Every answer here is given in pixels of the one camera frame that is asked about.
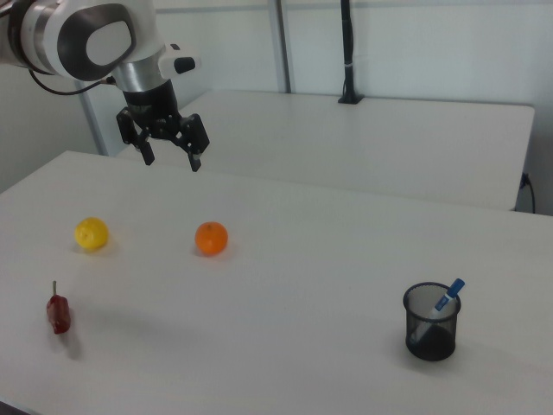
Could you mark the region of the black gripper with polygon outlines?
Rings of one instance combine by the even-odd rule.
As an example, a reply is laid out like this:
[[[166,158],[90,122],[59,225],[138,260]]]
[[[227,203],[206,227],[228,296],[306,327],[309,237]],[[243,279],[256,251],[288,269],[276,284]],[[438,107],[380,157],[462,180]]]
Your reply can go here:
[[[150,135],[175,140],[175,145],[187,153],[191,170],[200,169],[200,158],[210,140],[199,114],[183,118],[179,113],[171,81],[145,92],[124,92],[124,98],[127,106],[116,116],[118,129],[123,142],[138,150],[146,165],[155,160]],[[137,132],[135,124],[142,132]]]

